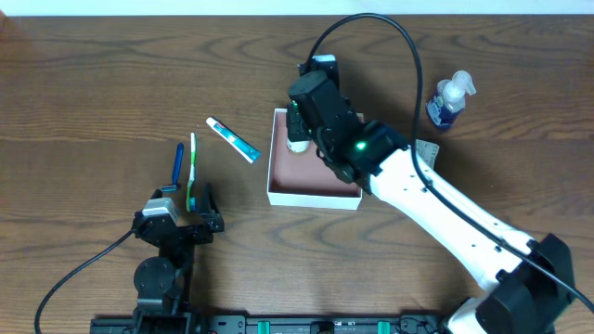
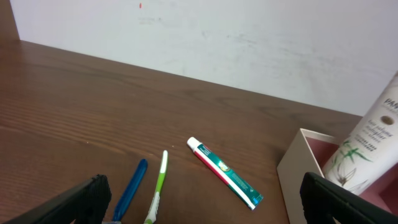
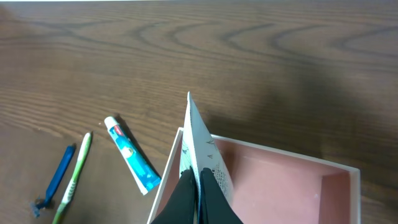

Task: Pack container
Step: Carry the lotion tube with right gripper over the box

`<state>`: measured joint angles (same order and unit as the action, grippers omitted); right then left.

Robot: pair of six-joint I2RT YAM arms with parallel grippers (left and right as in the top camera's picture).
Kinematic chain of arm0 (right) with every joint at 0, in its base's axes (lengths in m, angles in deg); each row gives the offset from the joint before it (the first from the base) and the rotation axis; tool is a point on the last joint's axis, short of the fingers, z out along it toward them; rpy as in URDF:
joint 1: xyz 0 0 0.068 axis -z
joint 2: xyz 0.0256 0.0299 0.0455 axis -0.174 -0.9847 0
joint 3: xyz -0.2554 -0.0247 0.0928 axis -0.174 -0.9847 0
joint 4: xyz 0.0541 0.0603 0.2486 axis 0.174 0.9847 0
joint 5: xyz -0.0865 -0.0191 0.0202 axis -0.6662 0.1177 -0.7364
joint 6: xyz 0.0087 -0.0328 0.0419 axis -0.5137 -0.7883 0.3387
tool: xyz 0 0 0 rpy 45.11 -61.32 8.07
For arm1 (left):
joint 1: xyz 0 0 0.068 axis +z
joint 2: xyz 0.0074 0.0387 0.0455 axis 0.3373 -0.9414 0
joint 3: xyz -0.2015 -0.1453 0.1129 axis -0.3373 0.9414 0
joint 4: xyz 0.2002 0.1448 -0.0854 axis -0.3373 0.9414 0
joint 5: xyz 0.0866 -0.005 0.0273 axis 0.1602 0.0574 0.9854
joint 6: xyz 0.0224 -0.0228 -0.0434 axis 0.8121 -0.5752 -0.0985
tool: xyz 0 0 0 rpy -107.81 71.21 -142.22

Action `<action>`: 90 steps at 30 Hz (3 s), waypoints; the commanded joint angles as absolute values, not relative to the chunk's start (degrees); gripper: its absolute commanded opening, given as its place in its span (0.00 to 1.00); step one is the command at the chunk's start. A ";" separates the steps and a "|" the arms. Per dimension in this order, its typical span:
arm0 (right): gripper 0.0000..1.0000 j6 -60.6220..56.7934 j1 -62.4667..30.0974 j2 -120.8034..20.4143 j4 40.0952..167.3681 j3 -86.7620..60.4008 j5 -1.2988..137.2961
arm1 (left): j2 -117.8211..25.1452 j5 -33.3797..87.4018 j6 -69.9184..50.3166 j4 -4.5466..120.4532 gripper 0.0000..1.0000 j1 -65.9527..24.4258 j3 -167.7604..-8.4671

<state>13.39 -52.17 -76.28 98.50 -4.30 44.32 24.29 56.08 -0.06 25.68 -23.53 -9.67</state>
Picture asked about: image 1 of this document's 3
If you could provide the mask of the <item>white Pantene tube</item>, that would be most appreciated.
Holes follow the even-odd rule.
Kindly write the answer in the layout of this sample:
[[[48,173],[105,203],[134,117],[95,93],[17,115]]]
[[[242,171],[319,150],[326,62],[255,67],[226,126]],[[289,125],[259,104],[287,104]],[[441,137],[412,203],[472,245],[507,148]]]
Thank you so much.
[[[295,154],[305,153],[306,150],[309,148],[309,144],[310,144],[309,140],[291,141],[291,140],[287,139],[288,149]]]

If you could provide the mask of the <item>small green toothpaste tube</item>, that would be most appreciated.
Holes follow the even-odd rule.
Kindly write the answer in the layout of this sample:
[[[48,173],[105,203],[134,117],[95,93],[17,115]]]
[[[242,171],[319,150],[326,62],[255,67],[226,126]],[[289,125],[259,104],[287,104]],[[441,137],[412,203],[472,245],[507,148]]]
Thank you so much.
[[[254,163],[257,161],[261,152],[247,143],[244,139],[238,136],[235,132],[229,129],[222,122],[213,117],[209,117],[206,123],[219,134],[233,149],[235,149],[247,162]]]

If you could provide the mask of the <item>green white sachet pack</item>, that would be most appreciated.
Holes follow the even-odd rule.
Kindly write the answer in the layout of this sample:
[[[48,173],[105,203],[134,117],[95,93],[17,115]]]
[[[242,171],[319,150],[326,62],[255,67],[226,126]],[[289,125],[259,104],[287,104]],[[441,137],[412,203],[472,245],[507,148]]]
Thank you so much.
[[[418,155],[431,169],[434,168],[436,163],[439,148],[440,147],[435,143],[421,139],[416,140],[416,150]]]

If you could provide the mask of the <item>blue foam soap pump bottle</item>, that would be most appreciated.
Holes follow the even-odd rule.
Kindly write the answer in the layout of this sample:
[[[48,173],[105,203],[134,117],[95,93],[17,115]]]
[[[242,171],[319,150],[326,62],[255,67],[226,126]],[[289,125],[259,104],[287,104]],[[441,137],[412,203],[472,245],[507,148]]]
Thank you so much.
[[[466,109],[465,96],[475,93],[472,77],[467,71],[457,71],[451,79],[440,81],[426,103],[426,113],[433,126],[440,131],[449,130]]]

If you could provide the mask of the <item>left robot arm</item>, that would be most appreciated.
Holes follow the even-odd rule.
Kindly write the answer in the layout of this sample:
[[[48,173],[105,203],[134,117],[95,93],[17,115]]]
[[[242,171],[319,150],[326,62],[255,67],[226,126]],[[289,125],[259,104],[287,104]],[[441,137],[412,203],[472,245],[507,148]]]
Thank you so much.
[[[134,333],[209,331],[206,317],[192,311],[189,304],[195,247],[212,243],[213,235],[225,230],[209,183],[204,186],[196,214],[198,222],[194,225],[179,225],[173,200],[159,189],[135,213],[135,237],[157,247],[159,254],[143,261],[135,271]]]

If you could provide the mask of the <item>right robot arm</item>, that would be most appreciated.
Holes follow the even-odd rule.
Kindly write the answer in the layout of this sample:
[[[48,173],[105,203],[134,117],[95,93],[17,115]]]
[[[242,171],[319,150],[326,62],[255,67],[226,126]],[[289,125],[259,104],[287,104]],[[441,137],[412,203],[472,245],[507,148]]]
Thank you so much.
[[[405,138],[361,122],[324,71],[301,76],[289,109],[343,182],[406,214],[449,250],[485,295],[443,323],[450,333],[549,333],[574,297],[571,252],[553,235],[536,241],[481,209],[434,172]]]

